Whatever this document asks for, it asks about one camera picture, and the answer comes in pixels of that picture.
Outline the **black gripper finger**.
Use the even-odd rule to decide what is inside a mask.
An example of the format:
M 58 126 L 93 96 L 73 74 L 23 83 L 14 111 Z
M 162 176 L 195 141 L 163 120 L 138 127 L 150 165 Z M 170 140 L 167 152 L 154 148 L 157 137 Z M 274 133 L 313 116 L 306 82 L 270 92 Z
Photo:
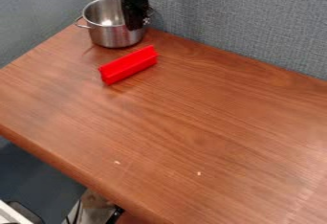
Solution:
M 150 23 L 150 4 L 147 1 L 123 0 L 126 25 L 130 31 L 142 29 Z

